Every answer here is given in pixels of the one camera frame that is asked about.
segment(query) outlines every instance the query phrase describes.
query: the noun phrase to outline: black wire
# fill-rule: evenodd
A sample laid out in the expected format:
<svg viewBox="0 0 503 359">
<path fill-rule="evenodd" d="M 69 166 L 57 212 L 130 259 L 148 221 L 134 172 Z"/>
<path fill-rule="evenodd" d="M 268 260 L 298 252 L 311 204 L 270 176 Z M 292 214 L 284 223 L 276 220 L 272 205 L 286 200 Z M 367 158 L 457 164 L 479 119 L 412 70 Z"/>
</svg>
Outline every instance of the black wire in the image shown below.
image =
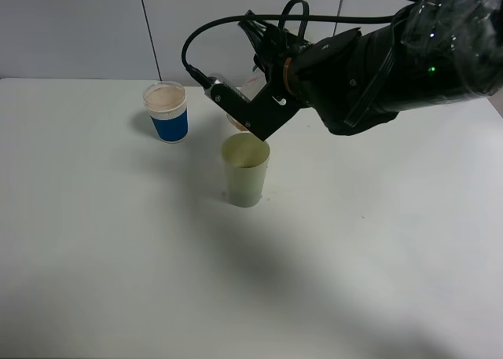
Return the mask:
<svg viewBox="0 0 503 359">
<path fill-rule="evenodd" d="M 339 9 L 337 10 L 337 16 L 339 16 L 339 15 L 340 15 L 340 12 L 343 10 L 343 1 L 344 1 L 344 0 L 339 0 Z M 333 34 L 332 34 L 332 36 L 336 35 L 336 32 L 337 32 L 337 24 L 338 24 L 338 23 L 336 23 L 336 25 L 335 25 L 335 26 L 334 26 L 334 28 L 333 28 Z"/>
<path fill-rule="evenodd" d="M 156 47 L 154 46 L 154 41 L 152 39 L 152 32 L 150 31 L 149 17 L 147 16 L 147 10 L 145 9 L 145 3 L 141 0 L 141 7 L 143 8 L 143 15 L 145 16 L 145 22 L 147 23 L 147 30 L 149 31 L 150 45 L 152 46 L 152 52 L 154 53 L 154 60 L 156 61 L 157 75 L 159 76 L 159 81 L 162 82 L 163 78 L 160 75 L 159 62 L 157 61 Z"/>
<path fill-rule="evenodd" d="M 302 14 L 304 16 L 309 15 L 309 3 L 306 2 L 305 0 L 291 0 L 285 6 L 281 15 L 285 16 L 285 15 L 290 14 L 290 11 L 292 11 L 292 8 L 295 6 L 295 4 L 302 5 Z M 283 29 L 285 27 L 285 24 L 286 24 L 286 19 L 280 20 L 279 23 L 277 23 L 277 27 L 279 27 L 280 29 Z M 302 44 L 302 42 L 304 41 L 304 35 L 306 34 L 306 29 L 307 29 L 307 20 L 302 20 L 302 22 L 300 23 L 299 31 L 297 32 L 297 38 L 299 39 L 299 45 Z"/>
<path fill-rule="evenodd" d="M 201 33 L 217 27 L 219 25 L 234 23 L 237 21 L 258 21 L 258 20 L 291 20 L 291 21 L 318 21 L 325 23 L 345 23 L 345 24 L 389 24 L 393 20 L 393 16 L 382 17 L 344 17 L 344 16 L 319 16 L 319 15 L 242 15 L 242 16 L 229 16 L 222 19 L 211 21 L 202 27 L 197 28 L 185 41 L 182 47 L 182 63 L 186 69 L 193 69 L 200 73 L 201 76 L 206 77 L 202 72 L 196 70 L 187 62 L 187 50 L 190 43 Z"/>
</svg>

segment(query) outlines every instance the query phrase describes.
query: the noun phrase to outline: tabletop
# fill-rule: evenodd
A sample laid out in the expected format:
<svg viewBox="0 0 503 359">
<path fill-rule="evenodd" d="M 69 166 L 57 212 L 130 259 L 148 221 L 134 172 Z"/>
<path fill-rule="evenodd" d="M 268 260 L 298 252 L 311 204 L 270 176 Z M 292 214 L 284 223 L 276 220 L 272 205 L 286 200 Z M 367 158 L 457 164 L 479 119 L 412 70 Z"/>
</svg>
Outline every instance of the tabletop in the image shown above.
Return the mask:
<svg viewBox="0 0 503 359">
<path fill-rule="evenodd" d="M 187 88 L 0 81 L 0 355 L 501 358 L 503 120 L 485 100 L 269 140 L 263 198 L 226 202 L 236 132 Z"/>
</svg>

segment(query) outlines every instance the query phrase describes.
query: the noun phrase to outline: blue paper cup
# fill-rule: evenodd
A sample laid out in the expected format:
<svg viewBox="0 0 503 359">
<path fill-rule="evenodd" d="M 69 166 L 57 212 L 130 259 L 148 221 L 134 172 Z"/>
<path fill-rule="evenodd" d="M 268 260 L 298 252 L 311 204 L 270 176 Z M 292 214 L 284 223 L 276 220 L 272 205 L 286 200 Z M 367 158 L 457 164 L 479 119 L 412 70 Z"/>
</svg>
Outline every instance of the blue paper cup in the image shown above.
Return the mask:
<svg viewBox="0 0 503 359">
<path fill-rule="evenodd" d="M 161 141 L 179 143 L 187 136 L 187 96 L 177 82 L 157 82 L 143 93 L 143 103 Z"/>
</svg>

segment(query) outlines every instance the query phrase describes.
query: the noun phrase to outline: light green paper cup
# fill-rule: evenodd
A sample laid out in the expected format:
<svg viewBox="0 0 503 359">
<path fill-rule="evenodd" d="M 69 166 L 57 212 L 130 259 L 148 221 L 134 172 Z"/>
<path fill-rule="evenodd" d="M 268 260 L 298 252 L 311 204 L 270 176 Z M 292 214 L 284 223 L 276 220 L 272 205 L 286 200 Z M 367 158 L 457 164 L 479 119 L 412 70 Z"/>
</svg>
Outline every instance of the light green paper cup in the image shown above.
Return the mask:
<svg viewBox="0 0 503 359">
<path fill-rule="evenodd" d="M 228 137 L 222 144 L 229 202 L 238 207 L 255 206 L 262 197 L 270 147 L 251 133 Z"/>
</svg>

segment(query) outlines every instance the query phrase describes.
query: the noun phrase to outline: cup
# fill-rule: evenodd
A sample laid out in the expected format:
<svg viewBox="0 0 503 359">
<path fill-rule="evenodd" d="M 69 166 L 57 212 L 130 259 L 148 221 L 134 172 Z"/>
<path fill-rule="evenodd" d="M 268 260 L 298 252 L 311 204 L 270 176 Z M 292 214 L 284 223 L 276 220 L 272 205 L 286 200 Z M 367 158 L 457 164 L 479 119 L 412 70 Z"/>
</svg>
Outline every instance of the cup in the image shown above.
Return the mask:
<svg viewBox="0 0 503 359">
<path fill-rule="evenodd" d="M 179 143 L 187 136 L 187 96 L 177 82 L 157 82 L 143 93 L 143 104 L 150 114 L 161 141 Z"/>
<path fill-rule="evenodd" d="M 222 144 L 229 202 L 238 207 L 255 206 L 262 197 L 270 147 L 251 133 L 228 137 Z"/>
</svg>

